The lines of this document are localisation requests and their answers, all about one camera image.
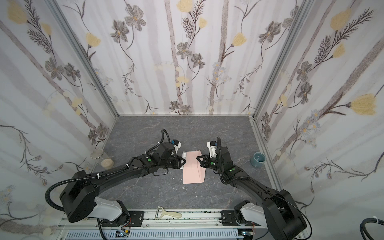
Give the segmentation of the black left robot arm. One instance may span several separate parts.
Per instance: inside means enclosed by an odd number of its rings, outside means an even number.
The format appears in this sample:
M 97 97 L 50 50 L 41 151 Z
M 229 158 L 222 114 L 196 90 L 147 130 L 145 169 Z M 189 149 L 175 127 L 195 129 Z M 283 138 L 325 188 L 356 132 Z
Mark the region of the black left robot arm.
M 52 208 L 64 212 L 70 223 L 85 218 L 121 222 L 128 216 L 124 204 L 101 199 L 99 195 L 129 180 L 154 175 L 159 169 L 180 169 L 186 164 L 186 160 L 177 154 L 181 146 L 179 141 L 172 140 L 110 170 L 93 174 L 79 171 L 71 179 L 50 186 L 45 200 Z

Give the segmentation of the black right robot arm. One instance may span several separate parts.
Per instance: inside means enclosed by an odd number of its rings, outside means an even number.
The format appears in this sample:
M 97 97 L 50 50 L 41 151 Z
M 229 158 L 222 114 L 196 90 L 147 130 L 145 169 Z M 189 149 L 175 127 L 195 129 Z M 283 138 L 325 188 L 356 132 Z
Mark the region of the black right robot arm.
M 266 228 L 276 240 L 295 240 L 307 227 L 312 226 L 299 210 L 292 195 L 286 191 L 269 188 L 250 177 L 236 166 L 227 147 L 221 145 L 218 137 L 207 142 L 208 155 L 197 157 L 201 167 L 212 169 L 224 185 L 242 190 L 261 204 Z

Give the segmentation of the pink paper envelope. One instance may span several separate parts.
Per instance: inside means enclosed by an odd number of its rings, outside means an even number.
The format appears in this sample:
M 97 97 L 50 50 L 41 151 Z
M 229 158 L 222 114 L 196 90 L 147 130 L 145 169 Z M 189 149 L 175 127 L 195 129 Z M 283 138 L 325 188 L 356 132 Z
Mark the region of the pink paper envelope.
M 205 181 L 206 169 L 196 159 L 201 155 L 200 151 L 187 152 L 187 162 L 183 166 L 183 184 L 201 184 Z

